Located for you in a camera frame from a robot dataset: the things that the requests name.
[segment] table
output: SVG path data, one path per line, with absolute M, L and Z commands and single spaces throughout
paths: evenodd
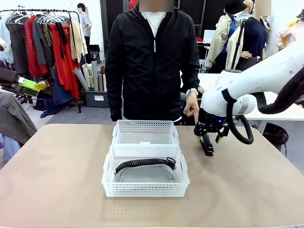
M 0 226 L 304 224 L 304 176 L 258 131 L 249 146 L 229 134 L 206 157 L 193 127 L 177 128 L 190 178 L 185 197 L 139 199 L 105 196 L 101 178 L 113 126 L 43 126 L 0 171 Z
M 219 77 L 219 74 L 199 74 L 200 83 L 199 85 L 207 90 L 208 88 L 214 86 Z M 266 92 L 265 97 L 268 104 L 273 103 L 277 94 L 272 92 Z M 264 132 L 265 126 L 268 121 L 271 120 L 286 120 L 286 121 L 304 121 L 304 109 L 293 104 L 286 111 L 273 115 L 266 115 L 259 112 L 256 107 L 253 112 L 246 114 L 245 117 L 249 121 L 257 121 L 257 128 L 260 133 Z
M 206 55 L 205 55 L 205 60 L 207 60 L 207 56 L 208 56 L 208 52 L 210 50 L 210 46 L 204 46 L 204 48 L 206 49 Z

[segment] pink garment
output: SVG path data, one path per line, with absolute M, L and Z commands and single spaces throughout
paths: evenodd
M 279 48 L 283 43 L 282 39 L 287 35 L 287 42 L 286 46 L 292 44 L 300 37 L 304 38 L 304 21 L 300 20 L 298 23 L 288 26 L 285 29 L 279 31 L 275 38 L 276 38 L 276 46 Z

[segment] white plastic basket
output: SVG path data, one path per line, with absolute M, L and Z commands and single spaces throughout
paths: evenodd
M 119 120 L 113 130 L 112 144 L 144 143 L 179 145 L 178 133 L 172 121 Z
M 115 181 L 115 169 L 122 162 L 171 157 L 176 161 L 173 183 L 120 183 Z M 190 183 L 187 164 L 177 145 L 115 144 L 104 161 L 101 183 L 108 197 L 183 197 Z

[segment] green tag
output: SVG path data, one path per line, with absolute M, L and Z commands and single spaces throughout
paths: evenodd
M 25 83 L 19 83 L 19 86 L 26 87 L 29 89 L 34 89 L 35 85 L 36 85 L 36 82 L 28 80 L 28 79 L 25 79 Z

